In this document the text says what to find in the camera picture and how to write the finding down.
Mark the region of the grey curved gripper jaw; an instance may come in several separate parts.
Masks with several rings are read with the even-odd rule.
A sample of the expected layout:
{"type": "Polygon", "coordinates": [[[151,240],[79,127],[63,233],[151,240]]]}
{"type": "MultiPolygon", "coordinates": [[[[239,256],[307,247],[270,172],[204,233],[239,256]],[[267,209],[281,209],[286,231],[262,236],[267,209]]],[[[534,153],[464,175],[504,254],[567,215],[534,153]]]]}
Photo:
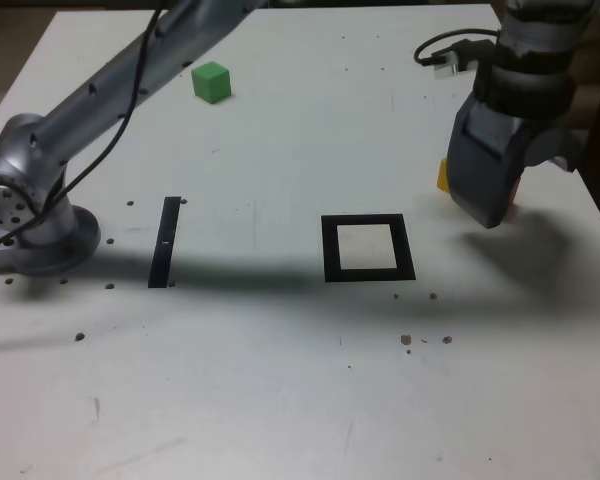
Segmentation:
{"type": "Polygon", "coordinates": [[[544,130],[526,147],[523,159],[525,167],[550,162],[565,172],[574,172],[581,159],[581,138],[562,127],[544,130]]]}
{"type": "Polygon", "coordinates": [[[522,120],[492,110],[473,94],[455,117],[447,152],[451,197],[487,229],[507,213],[528,139],[522,120]]]}

